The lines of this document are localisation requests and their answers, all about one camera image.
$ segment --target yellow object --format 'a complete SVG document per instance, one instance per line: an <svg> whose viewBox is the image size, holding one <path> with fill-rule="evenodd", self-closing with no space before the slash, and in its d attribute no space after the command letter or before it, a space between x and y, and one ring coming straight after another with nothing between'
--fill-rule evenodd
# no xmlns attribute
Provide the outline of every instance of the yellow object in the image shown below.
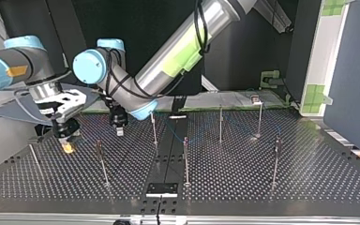
<svg viewBox="0 0 360 225"><path fill-rule="evenodd" d="M9 77L20 77L27 73L28 66L10 67L7 69Z"/></svg>
<svg viewBox="0 0 360 225"><path fill-rule="evenodd" d="M63 146L64 152L67 154L71 154L71 153L75 152L75 148L74 148L74 146L72 146L71 143L63 143L62 146Z"/></svg>
<svg viewBox="0 0 360 225"><path fill-rule="evenodd" d="M204 39L203 24L200 23L200 34ZM176 77L182 70L190 72L191 69L203 58L200 55L201 46L197 39L195 25L191 25L183 37L173 47L163 63L162 70L171 77Z"/></svg>

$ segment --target black panel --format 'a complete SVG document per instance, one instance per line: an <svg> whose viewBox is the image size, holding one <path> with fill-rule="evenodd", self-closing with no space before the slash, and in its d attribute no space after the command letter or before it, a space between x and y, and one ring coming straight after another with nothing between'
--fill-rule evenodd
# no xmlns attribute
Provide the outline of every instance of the black panel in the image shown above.
<svg viewBox="0 0 360 225"><path fill-rule="evenodd" d="M360 1L351 3L324 122L360 148Z"/></svg>
<svg viewBox="0 0 360 225"><path fill-rule="evenodd" d="M278 1L294 22L297 0ZM262 71L288 70L293 34L279 34L258 11L240 15L212 43L206 57L206 77L220 90L257 89Z"/></svg>
<svg viewBox="0 0 360 225"><path fill-rule="evenodd" d="M60 1L63 10L69 11L71 5L68 0ZM11 38L27 35L35 35L40 38L45 49L48 51L53 70L56 74L67 71L63 57L63 46L60 42L55 24L53 22L49 5L45 0L0 0L0 12ZM75 76L67 76L63 82L75 84L78 80Z"/></svg>
<svg viewBox="0 0 360 225"><path fill-rule="evenodd" d="M299 0L286 75L289 91L298 101L303 95L320 9L321 0Z"/></svg>
<svg viewBox="0 0 360 225"><path fill-rule="evenodd" d="M193 0L72 0L88 48L99 38L121 38L127 49L127 72L136 75L193 12ZM201 91L203 61L174 91Z"/></svg>

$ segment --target metal pin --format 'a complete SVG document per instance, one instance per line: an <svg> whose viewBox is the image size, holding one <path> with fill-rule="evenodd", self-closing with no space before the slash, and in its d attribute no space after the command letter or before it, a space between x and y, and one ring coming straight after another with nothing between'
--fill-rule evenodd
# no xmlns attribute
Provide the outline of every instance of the metal pin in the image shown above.
<svg viewBox="0 0 360 225"><path fill-rule="evenodd" d="M156 122L155 122L155 118L154 118L154 113L153 113L153 112L151 112L151 123L153 124L153 130L154 130L154 144L155 144L155 145L158 145Z"/></svg>
<svg viewBox="0 0 360 225"><path fill-rule="evenodd" d="M253 105L260 105L260 113L259 113L259 126L257 128L257 134L256 134L256 137L257 138L260 138L262 136L261 134L261 127L262 127L262 115L263 115L263 102L262 100L260 99L259 96L257 95L254 95L254 96L251 96L250 97L250 100L252 102Z"/></svg>
<svg viewBox="0 0 360 225"><path fill-rule="evenodd" d="M31 143L28 144L28 146L29 146L30 149L31 149L31 153L32 153L32 156L34 157L34 161L35 161L36 164L37 164L37 168L39 169L39 172L40 172L40 174L41 174L42 177L43 177L42 168L40 167L39 159L38 159L38 157L37 157L37 153L35 152L34 146L33 146Z"/></svg>
<svg viewBox="0 0 360 225"><path fill-rule="evenodd" d="M98 157L98 159L99 159L99 161L101 163L101 167L102 167L103 172L104 172L104 178L105 178L105 181L106 181L105 186L109 187L111 184L110 184L110 181L108 180L107 169L106 169L106 166L105 166L105 163L104 163L104 155L103 155L103 150L102 150L102 140L97 140L96 150L97 150L97 157Z"/></svg>
<svg viewBox="0 0 360 225"><path fill-rule="evenodd" d="M282 140L280 139L279 136L277 136L276 147L274 150L276 153L276 163L274 166L274 174L273 174L273 189L277 185L278 161L279 161L280 154L282 152Z"/></svg>
<svg viewBox="0 0 360 225"><path fill-rule="evenodd" d="M220 139L219 139L220 143L223 142L222 132L223 132L223 108L220 105Z"/></svg>
<svg viewBox="0 0 360 225"><path fill-rule="evenodd" d="M257 136L260 138L262 135L260 133L262 126L262 114L263 114L263 103L260 105L260 114L259 114L259 127L257 129Z"/></svg>
<svg viewBox="0 0 360 225"><path fill-rule="evenodd" d="M189 187L191 184L189 183L189 176L188 176L188 138L185 137L184 141L184 160L186 162L186 187Z"/></svg>

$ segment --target black cable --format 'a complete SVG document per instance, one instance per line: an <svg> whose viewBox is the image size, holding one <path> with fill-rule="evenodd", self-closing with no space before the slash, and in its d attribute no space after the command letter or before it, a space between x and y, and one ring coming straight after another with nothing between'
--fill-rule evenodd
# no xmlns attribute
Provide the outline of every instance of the black cable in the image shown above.
<svg viewBox="0 0 360 225"><path fill-rule="evenodd" d="M277 67L279 69L279 61L278 61L278 55L277 55L276 28L274 27L274 22L275 22L275 18L276 18L277 9L278 9L278 0L276 0L275 3L274 3L274 10L273 10L273 17L272 17L272 20L271 20L271 26L273 27L273 40L274 40L274 50L275 50L274 54L275 54L275 57L276 57ZM285 83L285 79L281 78L281 80L283 81L283 85L285 86L286 91L291 96L291 99L293 99L293 101L297 105L297 107L299 109L301 109L299 103L297 103L297 101L296 101L296 98L294 98L294 96L292 95L291 91L288 88L288 85Z"/></svg>
<svg viewBox="0 0 360 225"><path fill-rule="evenodd" d="M159 199L159 205L157 206L157 215L156 215L157 225L160 225L159 211L160 211L160 204L161 204L161 202L162 202L162 196L160 197L160 199Z"/></svg>
<svg viewBox="0 0 360 225"><path fill-rule="evenodd" d="M206 53L209 52L209 46L207 45L207 42L208 42L208 28L207 28L206 19L204 18L202 1L203 0L195 0L194 25L195 25L195 31L197 33L198 44L201 47L200 55L204 56ZM203 35L204 35L203 38L201 37L200 25L198 23L198 20L199 20L200 16L201 16L201 20L202 20L202 23L203 23Z"/></svg>
<svg viewBox="0 0 360 225"><path fill-rule="evenodd" d="M115 94L115 92L121 87L123 88L125 91L127 91L128 93L130 93L131 95L135 96L135 97L138 97L138 98L143 98L143 99L157 99L157 98L162 98L162 97L165 97L167 96L169 93L171 93L172 90L174 90L174 88L176 88L178 86L178 84L183 81L184 79L184 76L182 78L180 78L179 82L177 82L173 88L171 88L171 90L165 94L163 94L162 96L151 96L149 95L148 93L146 93L140 86L139 84L136 82L135 80L135 85L136 87L145 95L145 96L142 96L138 93L135 93L133 92L132 90L126 88L124 86L124 82L127 81L131 76L130 75L127 75L122 81L119 81L118 78L115 76L115 74L113 73L113 63L112 63L112 60L113 60L113 56L112 54L115 55L116 59L118 60L118 65L120 65L121 63L121 56L120 56L120 52L117 51L117 50L107 50L107 49L102 49L104 50L106 53L107 53L107 70L108 70L108 78L107 78L107 81L106 81L106 95L109 95L109 96L113 96ZM115 86L115 88L110 92L110 83L111 83L111 78L113 78L117 85Z"/></svg>

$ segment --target black wall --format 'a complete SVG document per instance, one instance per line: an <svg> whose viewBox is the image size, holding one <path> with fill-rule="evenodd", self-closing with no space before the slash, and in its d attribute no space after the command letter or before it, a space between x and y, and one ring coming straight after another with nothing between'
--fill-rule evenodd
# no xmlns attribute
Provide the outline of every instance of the black wall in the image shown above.
<svg viewBox="0 0 360 225"><path fill-rule="evenodd" d="M127 72L136 75L193 12L194 0L72 0L86 45L99 38L121 38ZM185 76L173 95L200 93L203 60Z"/></svg>
<svg viewBox="0 0 360 225"><path fill-rule="evenodd" d="M298 0L278 1L294 22ZM206 76L220 90L258 88L262 71L288 70L293 34L279 34L255 9L242 15L212 43Z"/></svg>

